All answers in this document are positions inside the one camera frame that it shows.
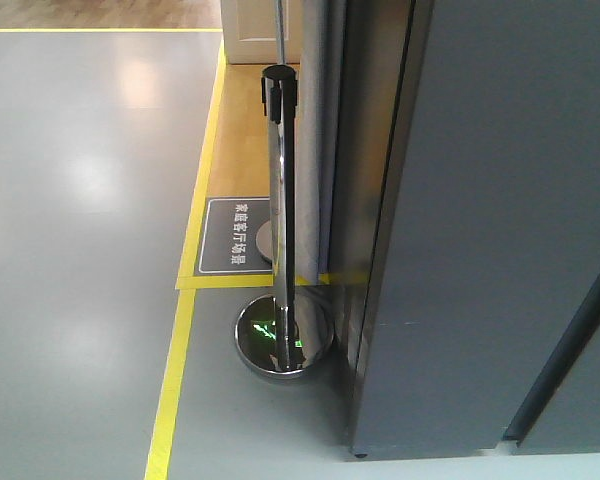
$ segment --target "white door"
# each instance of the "white door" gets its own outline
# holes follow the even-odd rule
[[[275,0],[221,0],[229,63],[277,63]],[[284,0],[287,63],[300,63],[302,0]]]

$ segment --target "chrome stanchion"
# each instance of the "chrome stanchion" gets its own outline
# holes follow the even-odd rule
[[[279,40],[283,37],[276,3]],[[275,378],[294,378],[314,365],[333,340],[322,308],[295,289],[294,123],[296,72],[282,63],[262,73],[262,99],[269,133],[273,295],[252,301],[240,314],[235,341],[242,360]]]

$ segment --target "yellow floor line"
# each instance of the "yellow floor line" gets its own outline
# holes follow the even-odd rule
[[[221,28],[0,28],[0,33],[183,33],[222,32]]]
[[[224,56],[224,45],[220,43],[218,53],[218,65],[216,78],[211,95],[211,107],[207,118],[207,128],[198,167],[198,178],[194,187],[189,226],[187,227],[185,246],[181,267],[191,267],[198,249],[199,232],[202,224],[209,174],[211,171],[211,159],[213,154],[213,143],[216,136],[220,98],[224,85],[226,60]],[[182,376],[187,359],[187,348],[191,334],[191,323],[193,319],[194,300],[196,290],[194,288],[181,290],[178,296],[178,306],[171,336],[171,344],[167,355],[167,366],[162,381],[162,390],[158,402],[158,411],[151,437],[151,446],[147,458],[147,467],[144,480],[166,480],[171,459],[171,448],[173,445],[173,434],[175,432],[176,417],[178,414],[178,403],[180,401],[180,390],[182,388]]]
[[[189,347],[195,296],[195,290],[183,290],[178,297],[171,345],[169,346],[167,366],[164,371],[164,380],[160,391],[158,412],[153,427],[144,480],[167,479],[178,404],[180,402],[182,376],[184,375],[187,348]]]
[[[213,85],[213,94],[211,95],[211,107],[207,119],[207,128],[204,133],[204,142],[202,144],[202,153],[200,155],[200,165],[198,166],[198,178],[193,190],[193,200],[191,202],[191,213],[189,214],[189,224],[184,238],[184,247],[178,277],[188,277],[193,275],[198,246],[200,245],[200,228],[204,216],[206,205],[207,189],[209,188],[209,177],[211,176],[211,162],[213,160],[214,143],[218,131],[218,116],[220,113],[220,100],[222,99],[222,90],[224,88],[224,75],[226,70],[226,58],[224,56],[224,46],[220,45],[220,54],[218,55],[218,69],[216,81]]]
[[[320,284],[329,284],[329,275],[320,275]],[[195,288],[197,290],[205,288],[246,288],[246,287],[270,287],[273,285],[273,276],[267,275],[208,275],[179,277],[176,282],[178,290],[187,290]],[[296,285],[312,285],[302,277],[296,278]]]

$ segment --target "stanchion base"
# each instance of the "stanchion base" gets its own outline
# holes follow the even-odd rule
[[[324,311],[309,298],[296,294],[296,364],[291,371],[278,367],[276,355],[275,303],[273,295],[253,300],[238,317],[235,340],[242,360],[267,377],[290,379],[301,376],[318,362],[333,341],[333,327]]]
[[[267,220],[256,233],[256,247],[262,258],[271,263],[273,258],[273,239],[271,236],[271,220]]]

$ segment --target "wooden floor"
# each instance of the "wooden floor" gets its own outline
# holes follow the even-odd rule
[[[209,197],[269,195],[267,121],[260,77],[266,65],[227,65]]]
[[[0,28],[220,26],[220,0],[0,0]]]

